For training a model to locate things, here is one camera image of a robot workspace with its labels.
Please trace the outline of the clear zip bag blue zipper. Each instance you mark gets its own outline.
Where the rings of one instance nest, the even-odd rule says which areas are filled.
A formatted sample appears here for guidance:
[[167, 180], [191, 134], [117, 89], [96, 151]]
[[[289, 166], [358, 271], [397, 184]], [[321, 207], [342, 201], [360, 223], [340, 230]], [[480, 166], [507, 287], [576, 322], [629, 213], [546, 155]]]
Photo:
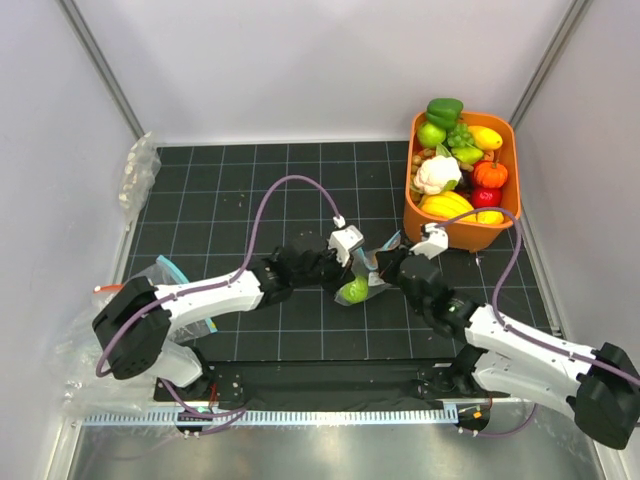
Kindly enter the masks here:
[[351, 270], [356, 277], [362, 276], [368, 280], [369, 294], [367, 299], [372, 298], [373, 296], [383, 292], [390, 287], [389, 284], [385, 283], [379, 277], [374, 254], [380, 249], [387, 250], [399, 247], [400, 243], [401, 233], [399, 231], [396, 231], [381, 247], [365, 251], [363, 248], [363, 244], [360, 248], [352, 253], [350, 259]]

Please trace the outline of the green lime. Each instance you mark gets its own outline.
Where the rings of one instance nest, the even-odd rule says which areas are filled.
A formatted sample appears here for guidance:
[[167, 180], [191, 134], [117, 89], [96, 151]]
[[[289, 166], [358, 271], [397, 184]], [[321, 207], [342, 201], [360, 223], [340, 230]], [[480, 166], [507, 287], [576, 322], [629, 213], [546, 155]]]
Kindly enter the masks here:
[[336, 293], [336, 302], [343, 306], [364, 302], [369, 294], [368, 280], [357, 276], [351, 282], [343, 285]]

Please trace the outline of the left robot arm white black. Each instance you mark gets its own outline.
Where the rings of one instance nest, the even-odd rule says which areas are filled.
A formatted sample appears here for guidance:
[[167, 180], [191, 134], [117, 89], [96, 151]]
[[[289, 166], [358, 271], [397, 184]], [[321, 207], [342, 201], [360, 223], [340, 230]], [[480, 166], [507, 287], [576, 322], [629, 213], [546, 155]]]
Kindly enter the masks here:
[[146, 277], [128, 281], [92, 322], [103, 349], [97, 376], [128, 380], [148, 372], [190, 400], [204, 398], [212, 386], [210, 369], [194, 348], [172, 340], [174, 332], [207, 318], [282, 303], [299, 288], [344, 285], [352, 279], [352, 254], [363, 241], [353, 226], [328, 239], [300, 234], [227, 275], [179, 285], [154, 285]]

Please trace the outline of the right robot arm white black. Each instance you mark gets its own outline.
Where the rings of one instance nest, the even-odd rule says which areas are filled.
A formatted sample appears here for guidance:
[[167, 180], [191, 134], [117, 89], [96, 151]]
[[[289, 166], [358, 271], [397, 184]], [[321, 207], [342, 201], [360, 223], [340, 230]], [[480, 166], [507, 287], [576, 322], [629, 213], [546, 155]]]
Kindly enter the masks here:
[[425, 255], [377, 253], [380, 278], [414, 313], [463, 346], [443, 385], [463, 396], [503, 393], [554, 410], [592, 440], [623, 450], [639, 422], [639, 372], [621, 347], [595, 348], [546, 334], [446, 285]]

